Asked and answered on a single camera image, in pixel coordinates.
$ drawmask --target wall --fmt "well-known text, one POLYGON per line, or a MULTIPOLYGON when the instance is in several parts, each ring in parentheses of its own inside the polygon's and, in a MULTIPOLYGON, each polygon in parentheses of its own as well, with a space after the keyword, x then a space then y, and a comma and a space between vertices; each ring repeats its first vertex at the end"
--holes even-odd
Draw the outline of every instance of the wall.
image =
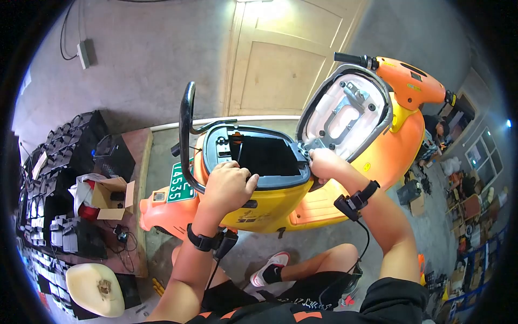
MULTIPOLYGON (((66 29, 75 52, 78 0, 66 29)), ((178 121, 181 95, 197 82, 195 118, 221 116, 228 41, 236 0, 171 0, 132 4, 81 0, 81 36, 93 41, 98 64, 82 70, 64 61, 64 14, 31 64, 32 82, 19 98, 13 129, 31 149, 76 114, 102 109, 112 132, 178 121)), ((458 90, 470 66, 463 28, 443 0, 372 0, 348 52, 393 57, 458 90)), ((423 112, 438 112, 425 105, 423 112)))
MULTIPOLYGON (((495 188, 496 197, 505 186, 508 187, 510 193, 513 192, 513 157, 516 147, 514 143, 516 142, 512 139, 511 129, 506 125, 507 119, 510 117, 508 114, 509 105, 496 72, 492 69, 486 55, 481 54, 479 51, 475 51, 473 54, 473 68, 464 80, 462 89, 478 110, 477 116, 467 136, 462 138, 452 151, 444 155, 442 160, 457 156, 462 161, 461 169, 467 172, 471 171, 465 153, 482 134, 484 129, 488 127, 500 153, 503 165, 502 172, 491 184, 491 187, 495 188)), ((498 223, 494 225, 493 231, 497 232, 505 226, 509 219, 510 211, 511 203, 508 202, 499 212, 498 223)))
POLYGON ((187 82, 197 82, 195 118, 221 114, 228 41, 235 0, 127 3, 78 0, 68 17, 66 51, 90 38, 97 65, 59 50, 64 13, 30 67, 31 83, 19 97, 13 129, 32 148, 50 129, 75 115, 102 109, 112 132, 178 121, 187 82))
MULTIPOLYGON (((407 62, 457 91, 470 67, 469 42, 455 9, 441 0, 372 0, 348 52, 407 62)), ((424 114, 442 105, 425 104, 424 114)))

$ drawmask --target wrist strap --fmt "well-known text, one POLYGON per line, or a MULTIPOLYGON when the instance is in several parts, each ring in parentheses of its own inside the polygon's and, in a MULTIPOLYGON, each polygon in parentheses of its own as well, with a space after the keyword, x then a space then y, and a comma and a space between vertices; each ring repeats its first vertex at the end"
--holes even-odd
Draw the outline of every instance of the wrist strap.
POLYGON ((191 229, 192 223, 187 224, 187 237, 200 251, 208 252, 210 250, 217 250, 220 247, 221 240, 223 239, 222 232, 218 232, 214 237, 207 237, 205 235, 198 235, 193 233, 191 229))
POLYGON ((367 206, 367 200, 380 188, 377 181, 371 181, 363 191, 357 191, 352 196, 344 197, 340 195, 335 200, 334 206, 344 213, 349 219, 353 221, 358 220, 358 212, 363 207, 367 206))
POLYGON ((367 203, 367 200, 376 192, 376 189, 378 188, 380 188, 380 184, 376 180, 371 181, 362 192, 358 192, 358 197, 362 200, 362 202, 367 203))

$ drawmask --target black sock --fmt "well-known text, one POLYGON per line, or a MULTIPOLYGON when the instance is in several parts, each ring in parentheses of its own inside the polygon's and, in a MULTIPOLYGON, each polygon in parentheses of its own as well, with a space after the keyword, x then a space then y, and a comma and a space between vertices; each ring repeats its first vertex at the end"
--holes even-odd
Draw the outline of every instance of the black sock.
POLYGON ((283 268, 283 266, 279 266, 276 264, 270 264, 268 266, 268 268, 266 268, 263 272, 264 281, 267 284, 281 282, 282 281, 282 278, 281 278, 281 269, 282 268, 283 268))

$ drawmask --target electric scooter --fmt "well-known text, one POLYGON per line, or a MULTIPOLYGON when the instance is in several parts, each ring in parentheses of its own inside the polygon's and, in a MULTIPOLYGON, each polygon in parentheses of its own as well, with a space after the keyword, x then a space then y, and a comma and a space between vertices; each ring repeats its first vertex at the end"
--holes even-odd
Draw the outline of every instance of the electric scooter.
POLYGON ((336 181, 319 184, 309 168, 309 151, 329 148, 382 190, 410 168, 421 147, 424 103, 455 105, 456 96, 432 76, 404 62, 335 52, 340 65, 306 105, 295 138, 267 128, 219 120, 193 128, 195 82, 189 82, 180 105, 180 155, 170 186, 140 201, 140 226, 180 239, 186 237, 204 198, 213 168, 236 160, 252 174, 257 189, 240 209, 225 216, 222 227, 258 233, 328 226, 348 218, 334 207, 347 191, 336 181), (393 91, 389 92, 386 84, 393 91), (189 134, 201 134, 190 159, 189 134))

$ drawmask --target door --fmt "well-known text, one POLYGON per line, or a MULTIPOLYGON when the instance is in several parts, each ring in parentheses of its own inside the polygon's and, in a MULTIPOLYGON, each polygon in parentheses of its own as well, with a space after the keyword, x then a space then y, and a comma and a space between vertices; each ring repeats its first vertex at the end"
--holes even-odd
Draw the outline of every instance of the door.
POLYGON ((226 116, 300 115, 338 65, 366 0, 237 3, 226 116))

